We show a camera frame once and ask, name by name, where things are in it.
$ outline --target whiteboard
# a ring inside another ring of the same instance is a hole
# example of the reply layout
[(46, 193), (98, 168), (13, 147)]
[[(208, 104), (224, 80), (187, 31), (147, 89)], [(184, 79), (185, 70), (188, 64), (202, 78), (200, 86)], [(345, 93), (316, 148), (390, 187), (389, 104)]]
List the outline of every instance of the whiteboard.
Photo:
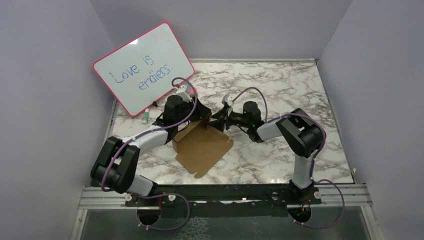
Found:
[(195, 72), (167, 22), (96, 61), (93, 69), (133, 117), (168, 93), (172, 79)]

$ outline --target red wire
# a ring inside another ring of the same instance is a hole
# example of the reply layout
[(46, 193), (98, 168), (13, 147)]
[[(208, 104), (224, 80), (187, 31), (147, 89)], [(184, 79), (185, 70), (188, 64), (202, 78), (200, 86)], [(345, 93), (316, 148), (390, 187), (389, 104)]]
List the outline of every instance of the red wire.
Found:
[(159, 215), (161, 214), (162, 210), (162, 197), (159, 197)]

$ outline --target white marble pattern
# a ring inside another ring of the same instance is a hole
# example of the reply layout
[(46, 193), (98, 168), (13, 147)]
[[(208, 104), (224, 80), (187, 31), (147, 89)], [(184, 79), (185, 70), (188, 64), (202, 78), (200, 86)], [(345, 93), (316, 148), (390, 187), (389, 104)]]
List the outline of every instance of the white marble pattern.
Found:
[[(324, 87), (314, 62), (269, 63), (194, 63), (196, 72), (190, 82), (197, 88), (200, 101), (215, 113), (221, 109), (225, 94), (235, 97), (243, 89), (259, 88), (268, 104), (268, 118), (301, 108), (319, 121), (327, 133), (326, 145), (315, 163), (314, 178), (337, 183), (352, 183), (348, 162), (336, 129)], [(243, 103), (258, 103), (265, 117), (261, 96), (254, 90), (246, 92), (236, 102), (234, 110), (241, 111)], [(159, 107), (150, 108), (149, 124), (142, 124), (143, 114), (129, 116), (119, 106), (112, 135), (129, 137), (147, 129), (159, 116), (166, 97)], [(283, 137), (254, 143), (237, 127), (226, 131), (234, 146), (201, 177), (194, 178), (176, 159), (172, 144), (157, 147), (140, 156), (136, 174), (158, 184), (264, 184), (288, 183), (294, 170), (294, 155)]]

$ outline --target cardboard flap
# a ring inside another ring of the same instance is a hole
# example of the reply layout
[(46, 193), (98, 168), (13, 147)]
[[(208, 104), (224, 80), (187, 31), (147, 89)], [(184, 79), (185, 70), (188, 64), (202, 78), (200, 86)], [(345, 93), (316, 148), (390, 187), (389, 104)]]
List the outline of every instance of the cardboard flap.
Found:
[(190, 122), (172, 140), (177, 152), (176, 159), (195, 178), (203, 177), (232, 147), (233, 140), (213, 128), (208, 127), (209, 118)]

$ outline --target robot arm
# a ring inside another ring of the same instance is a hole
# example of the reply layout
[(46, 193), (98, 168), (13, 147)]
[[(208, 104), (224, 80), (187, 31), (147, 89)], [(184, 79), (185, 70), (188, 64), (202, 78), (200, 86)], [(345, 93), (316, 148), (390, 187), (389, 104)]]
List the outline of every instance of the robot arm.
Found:
[(216, 120), (209, 123), (211, 127), (222, 132), (233, 125), (247, 128), (246, 134), (256, 143), (283, 136), (295, 153), (294, 174), (290, 181), (294, 191), (303, 194), (301, 192), (313, 187), (313, 154), (322, 144), (323, 133), (306, 112), (297, 108), (282, 118), (264, 122), (254, 101), (245, 102), (242, 113), (233, 111), (233, 101), (228, 95), (222, 103), (224, 107), (212, 115)]
[[(149, 195), (157, 184), (143, 176), (136, 175), (139, 156), (158, 146), (167, 144), (175, 137), (178, 133), (178, 126), (166, 129), (164, 129), (164, 127), (179, 123), (192, 111), (194, 104), (188, 92), (189, 89), (185, 85), (182, 85), (175, 95), (171, 95), (167, 98), (163, 113), (149, 129), (143, 131), (149, 133), (145, 133), (137, 139), (136, 136), (139, 136), (140, 133), (124, 139), (118, 139), (114, 136), (109, 137), (105, 141), (91, 169), (91, 179), (94, 182), (101, 183), (118, 149), (128, 140), (134, 139), (134, 141), (121, 150), (119, 154), (121, 158), (120, 163), (117, 164), (114, 162), (112, 164), (112, 167), (107, 172), (104, 185), (120, 194), (129, 192), (141, 196)], [(211, 110), (197, 99), (196, 107), (188, 120), (198, 121), (206, 118), (210, 113)]]

